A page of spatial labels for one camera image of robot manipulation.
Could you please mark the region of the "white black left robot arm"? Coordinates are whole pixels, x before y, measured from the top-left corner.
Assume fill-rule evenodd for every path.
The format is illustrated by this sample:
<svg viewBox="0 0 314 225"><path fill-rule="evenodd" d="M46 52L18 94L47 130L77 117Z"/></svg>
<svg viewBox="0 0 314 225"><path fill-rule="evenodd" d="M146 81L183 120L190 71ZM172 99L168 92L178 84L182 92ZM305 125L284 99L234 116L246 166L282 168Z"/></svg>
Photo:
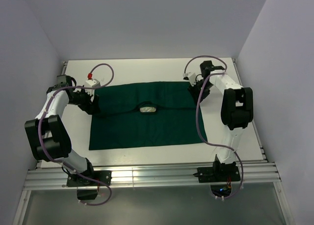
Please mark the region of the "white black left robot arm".
<svg viewBox="0 0 314 225"><path fill-rule="evenodd" d="M47 90L47 99L40 113L25 122L27 139L34 158L61 165L69 180L78 186L99 181L92 163L72 149L71 139L61 117L67 105L76 105L88 115L100 113L99 97L92 88L100 87L89 79L84 86L68 75L57 76L57 83Z"/></svg>

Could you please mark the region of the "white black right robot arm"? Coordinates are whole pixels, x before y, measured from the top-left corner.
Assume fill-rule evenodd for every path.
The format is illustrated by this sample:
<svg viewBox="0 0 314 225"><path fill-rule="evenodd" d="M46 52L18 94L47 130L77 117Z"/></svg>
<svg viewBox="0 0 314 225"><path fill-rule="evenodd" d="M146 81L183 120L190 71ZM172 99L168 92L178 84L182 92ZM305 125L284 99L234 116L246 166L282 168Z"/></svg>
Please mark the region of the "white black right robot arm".
<svg viewBox="0 0 314 225"><path fill-rule="evenodd" d="M190 83L188 91L196 104L196 120L199 120L200 103L209 95L210 88L216 87L223 95L220 116L224 135L222 143L216 145L220 150L212 167L199 168L195 176L200 182L239 181L237 149L244 130L253 120L253 91L234 81L226 73L226 65L215 66L206 60L200 64L200 70L201 80L194 73L183 74L184 80Z"/></svg>

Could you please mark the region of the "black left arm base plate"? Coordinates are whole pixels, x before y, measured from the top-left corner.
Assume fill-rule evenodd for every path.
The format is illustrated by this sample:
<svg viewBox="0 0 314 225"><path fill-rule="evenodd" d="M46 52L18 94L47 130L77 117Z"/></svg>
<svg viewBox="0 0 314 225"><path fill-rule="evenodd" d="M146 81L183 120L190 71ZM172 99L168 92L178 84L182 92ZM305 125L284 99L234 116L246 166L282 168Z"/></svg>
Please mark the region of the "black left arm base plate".
<svg viewBox="0 0 314 225"><path fill-rule="evenodd" d="M112 179L112 171L109 170L97 170L93 172L91 176L92 180L85 179L77 174L70 174L67 179L67 187L93 187L103 186L104 184L110 185Z"/></svg>

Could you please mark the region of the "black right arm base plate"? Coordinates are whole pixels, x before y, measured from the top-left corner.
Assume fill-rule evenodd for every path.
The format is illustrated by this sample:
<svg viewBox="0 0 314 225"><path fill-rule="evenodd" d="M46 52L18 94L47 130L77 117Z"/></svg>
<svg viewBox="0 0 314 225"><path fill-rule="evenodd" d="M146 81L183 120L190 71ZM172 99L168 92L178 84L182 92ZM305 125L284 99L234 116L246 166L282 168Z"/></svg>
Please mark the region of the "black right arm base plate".
<svg viewBox="0 0 314 225"><path fill-rule="evenodd" d="M197 172L193 174L198 178L199 183L215 183L215 182L238 182L241 180L239 171L235 172L218 172L213 167L200 167Z"/></svg>

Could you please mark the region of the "dark green surgical cloth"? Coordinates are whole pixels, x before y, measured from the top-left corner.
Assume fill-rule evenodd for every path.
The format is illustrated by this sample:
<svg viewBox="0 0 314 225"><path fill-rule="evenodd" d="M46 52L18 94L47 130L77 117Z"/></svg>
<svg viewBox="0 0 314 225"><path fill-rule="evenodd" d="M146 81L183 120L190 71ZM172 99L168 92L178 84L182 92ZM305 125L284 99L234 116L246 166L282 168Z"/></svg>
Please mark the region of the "dark green surgical cloth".
<svg viewBox="0 0 314 225"><path fill-rule="evenodd" d="M101 112L91 120L89 150L185 145L206 138L202 113L189 82L150 82L107 86L95 90ZM154 113L140 107L153 106Z"/></svg>

